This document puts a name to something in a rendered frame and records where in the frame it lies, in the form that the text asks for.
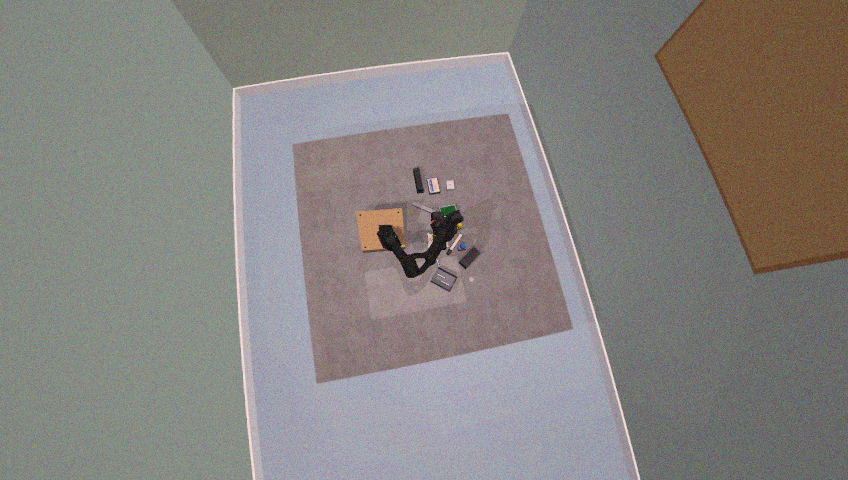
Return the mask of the black rectangular pad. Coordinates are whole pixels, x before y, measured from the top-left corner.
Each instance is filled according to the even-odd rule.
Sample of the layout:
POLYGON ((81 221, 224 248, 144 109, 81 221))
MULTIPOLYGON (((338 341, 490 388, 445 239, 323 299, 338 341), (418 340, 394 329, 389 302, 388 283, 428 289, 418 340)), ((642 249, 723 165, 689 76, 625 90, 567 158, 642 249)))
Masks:
POLYGON ((473 247, 460 261, 459 264, 465 269, 480 255, 481 253, 473 247))

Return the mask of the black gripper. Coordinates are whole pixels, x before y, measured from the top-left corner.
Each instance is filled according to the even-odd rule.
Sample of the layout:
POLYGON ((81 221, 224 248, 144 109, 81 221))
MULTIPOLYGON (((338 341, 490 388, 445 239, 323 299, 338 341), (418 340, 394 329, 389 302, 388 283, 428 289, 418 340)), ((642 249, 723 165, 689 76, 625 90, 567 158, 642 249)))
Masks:
MULTIPOLYGON (((436 220, 436 219, 438 219, 438 218, 444 218, 444 213, 443 213, 443 212, 432 212, 432 213, 431 213, 431 221, 432 221, 432 220, 436 220)), ((433 231, 433 235, 434 235, 434 236, 433 236, 433 241, 434 241, 434 239, 435 239, 435 238, 436 238, 436 236, 437 236, 437 231, 436 231, 436 230, 435 230, 435 231, 433 231)), ((442 250, 446 250, 446 248, 447 248, 447 245, 445 244, 442 250)))

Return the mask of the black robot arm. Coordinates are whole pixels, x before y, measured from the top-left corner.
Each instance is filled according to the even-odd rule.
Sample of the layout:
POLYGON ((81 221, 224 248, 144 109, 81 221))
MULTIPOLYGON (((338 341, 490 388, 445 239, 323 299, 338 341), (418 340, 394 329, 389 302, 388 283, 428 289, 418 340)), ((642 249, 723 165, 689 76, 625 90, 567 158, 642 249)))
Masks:
POLYGON ((424 253, 413 253, 406 254, 405 251, 401 248, 400 240, 393 232, 392 225, 379 225, 379 231, 377 232, 377 236, 382 244, 382 247, 392 251, 395 256, 400 261, 402 268, 406 274, 407 278, 415 278, 421 274, 423 274, 428 267, 434 265, 436 263, 436 259, 443 249, 446 242, 451 241, 454 235, 457 233, 457 225, 458 223, 464 221, 459 210, 456 210, 448 215, 446 218, 438 218, 434 223, 431 223, 433 231, 437 231, 437 236, 428 248, 428 250, 424 253), (418 268, 415 259, 417 258, 425 258, 425 263, 418 268))

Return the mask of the black rectangular bar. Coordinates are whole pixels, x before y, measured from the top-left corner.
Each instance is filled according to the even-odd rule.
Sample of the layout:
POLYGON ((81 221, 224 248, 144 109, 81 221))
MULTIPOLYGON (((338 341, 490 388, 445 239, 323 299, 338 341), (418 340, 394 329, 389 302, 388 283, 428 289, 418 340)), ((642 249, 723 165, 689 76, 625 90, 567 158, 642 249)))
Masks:
POLYGON ((419 167, 413 170, 417 194, 424 193, 419 167))

